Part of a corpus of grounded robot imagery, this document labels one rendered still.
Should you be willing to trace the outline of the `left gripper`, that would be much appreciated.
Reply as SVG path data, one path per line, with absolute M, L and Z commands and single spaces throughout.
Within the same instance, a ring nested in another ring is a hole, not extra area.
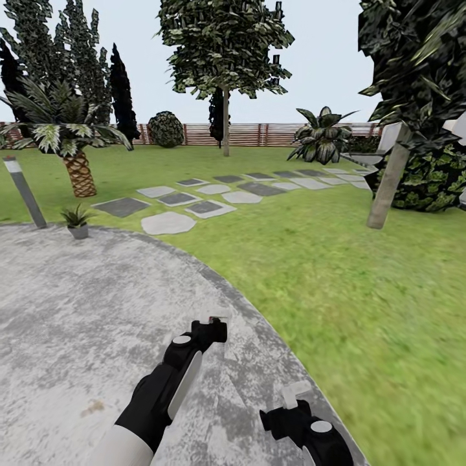
M 202 331 L 208 337 L 208 347 L 212 345 L 213 342 L 222 342 L 227 341 L 227 323 L 219 322 L 214 320 L 213 323 L 209 324 L 200 324 L 199 320 L 194 320 L 192 322 L 192 332 Z

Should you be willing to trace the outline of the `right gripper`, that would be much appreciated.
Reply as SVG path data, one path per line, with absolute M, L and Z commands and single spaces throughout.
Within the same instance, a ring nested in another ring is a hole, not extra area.
M 297 407 L 292 408 L 291 410 L 283 407 L 275 408 L 267 413 L 260 410 L 260 417 L 265 432 L 271 430 L 271 434 L 275 441 L 284 437 L 289 437 L 295 443 L 293 425 L 296 418 L 300 416 L 312 417 L 309 403 L 301 399 L 301 401 L 297 400 L 297 405 Z M 298 444 L 296 445 L 298 446 Z

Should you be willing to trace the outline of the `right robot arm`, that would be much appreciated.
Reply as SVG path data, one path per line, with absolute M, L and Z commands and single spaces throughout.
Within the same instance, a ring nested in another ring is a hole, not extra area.
M 291 438 L 302 449 L 306 466 L 354 466 L 348 446 L 333 424 L 312 416 L 309 403 L 296 399 L 312 388 L 308 380 L 283 386 L 283 407 L 267 413 L 260 410 L 265 432 L 271 430 L 275 441 Z

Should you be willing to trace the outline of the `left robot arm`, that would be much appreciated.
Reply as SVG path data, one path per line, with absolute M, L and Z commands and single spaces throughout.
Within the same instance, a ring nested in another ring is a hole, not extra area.
M 143 377 L 131 402 L 83 466 L 150 466 L 162 440 L 196 376 L 203 353 L 213 342 L 227 341 L 227 323 L 232 311 L 202 307 L 192 332 L 172 340 L 163 363 Z

